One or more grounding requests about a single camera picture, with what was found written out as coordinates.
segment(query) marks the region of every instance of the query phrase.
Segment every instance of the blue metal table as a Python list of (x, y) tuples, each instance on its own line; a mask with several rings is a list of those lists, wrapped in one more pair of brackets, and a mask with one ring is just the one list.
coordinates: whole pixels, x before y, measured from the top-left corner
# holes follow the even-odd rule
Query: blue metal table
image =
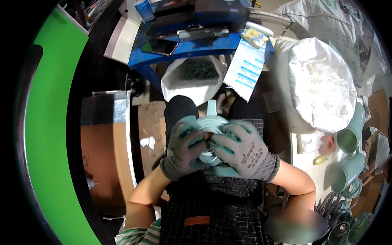
[[(246, 0), (240, 0), (240, 2), (244, 6), (249, 7), (249, 3)], [(128, 67), (131, 70), (137, 70), (145, 79), (149, 80), (154, 87), (161, 91), (161, 80), (158, 74), (150, 67), (150, 65), (186, 57), (232, 54), (235, 52), (238, 44), (240, 43), (240, 34), (243, 30), (239, 30), (239, 32), (236, 33), (229, 33), (228, 37), (181, 42), (178, 44), (176, 50), (171, 56), (145, 53), (141, 51), (143, 44), (148, 39), (146, 36), (147, 31), (148, 30), (146, 25), (141, 23), (132, 46)], [(168, 36), (165, 39), (178, 42), (178, 36)], [(272, 47), (270, 41), (267, 42), (265, 51), (265, 60), (267, 61), (274, 52), (274, 48)]]

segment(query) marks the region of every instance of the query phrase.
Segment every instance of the checkered fabric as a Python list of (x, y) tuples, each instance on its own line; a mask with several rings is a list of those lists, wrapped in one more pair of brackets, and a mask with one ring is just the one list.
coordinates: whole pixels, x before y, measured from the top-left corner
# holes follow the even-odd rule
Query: checkered fabric
[[(262, 119), (251, 122), (263, 135)], [(260, 180), (197, 171), (171, 183), (162, 211), (160, 244), (274, 244), (264, 230)], [(209, 216), (209, 224), (184, 226), (185, 218)]]

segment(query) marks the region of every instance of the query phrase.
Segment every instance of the smartphone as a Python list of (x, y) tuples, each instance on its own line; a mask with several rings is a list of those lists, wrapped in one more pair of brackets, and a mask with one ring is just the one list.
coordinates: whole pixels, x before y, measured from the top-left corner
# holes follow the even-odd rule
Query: smartphone
[(142, 52), (171, 56), (177, 46), (178, 42), (175, 41), (150, 38), (144, 43)]

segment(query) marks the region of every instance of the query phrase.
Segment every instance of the hand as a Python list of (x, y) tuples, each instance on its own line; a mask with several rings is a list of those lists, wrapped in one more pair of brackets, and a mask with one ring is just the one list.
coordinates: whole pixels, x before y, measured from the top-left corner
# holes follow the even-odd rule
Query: hand
[(170, 134), (167, 156), (160, 167), (171, 181), (207, 167), (196, 158), (207, 150), (203, 133), (195, 116), (186, 116), (177, 122)]
[(280, 159), (268, 151), (257, 129), (249, 122), (231, 120), (221, 127), (223, 134), (214, 134), (210, 148), (228, 167), (211, 167), (220, 176), (259, 179), (271, 182), (279, 170)]

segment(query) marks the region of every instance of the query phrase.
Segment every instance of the person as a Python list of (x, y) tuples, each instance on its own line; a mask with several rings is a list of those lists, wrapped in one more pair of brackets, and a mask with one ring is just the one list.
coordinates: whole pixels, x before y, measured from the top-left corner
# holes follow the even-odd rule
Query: person
[[(132, 191), (125, 228), (116, 237), (125, 244), (274, 244), (266, 233), (261, 182), (283, 187), (286, 208), (313, 210), (316, 187), (304, 171), (269, 152), (263, 141), (263, 114), (254, 96), (235, 99), (229, 123), (214, 134), (209, 148), (224, 161), (208, 166), (198, 160), (208, 144), (198, 130), (198, 110), (185, 96), (165, 109), (167, 157)], [(153, 206), (166, 189), (162, 217)]]

